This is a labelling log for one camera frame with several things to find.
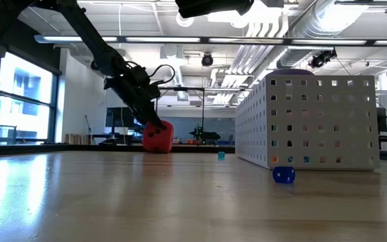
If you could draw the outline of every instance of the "air duct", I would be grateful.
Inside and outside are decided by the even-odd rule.
[[[335,5],[336,0],[318,0],[288,33],[289,38],[334,38],[353,24],[368,8],[363,5]],[[259,68],[290,69],[309,55],[311,50],[276,47]]]

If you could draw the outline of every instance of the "window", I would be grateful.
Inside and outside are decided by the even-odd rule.
[[[51,72],[13,54],[7,53],[1,60],[1,91],[49,104],[52,79]]]
[[[16,126],[16,137],[48,137],[49,107],[3,96],[0,102],[0,125]]]

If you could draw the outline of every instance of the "white storage cube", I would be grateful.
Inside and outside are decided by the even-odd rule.
[[[236,153],[252,163],[379,167],[373,76],[269,75],[236,110]]]

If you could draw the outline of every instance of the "ceiling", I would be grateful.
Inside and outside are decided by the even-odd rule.
[[[196,17],[190,27],[181,27],[176,22],[177,6],[172,0],[157,1],[156,4],[130,4],[136,0],[124,1],[127,4],[108,5],[100,0],[78,1],[86,8],[86,15],[101,35],[123,36],[245,36],[246,28],[234,28],[229,23],[209,22],[206,16]],[[311,3],[312,0],[298,0],[299,6],[288,12],[289,23],[294,21]],[[354,24],[342,31],[340,38],[387,38],[386,8],[369,8]],[[19,19],[45,35],[76,35],[64,17],[45,9],[26,9]],[[132,61],[145,66],[149,72],[160,63],[162,44],[112,44],[116,49],[123,49]],[[220,66],[229,67],[237,55],[240,46],[231,45],[195,45],[184,44],[183,56],[185,64],[181,66],[184,77],[190,79],[189,85],[202,86],[202,78],[210,78],[212,69]],[[70,46],[71,53],[85,48],[84,44]],[[371,70],[381,71],[383,68],[372,67],[387,63],[387,48],[337,48],[340,62],[331,61],[322,69],[313,70],[316,75],[355,75],[371,73]],[[202,67],[201,59],[205,52],[211,52],[214,57],[212,68]],[[300,63],[298,68],[310,69],[308,61]],[[156,78],[169,75],[168,70],[158,72]]]

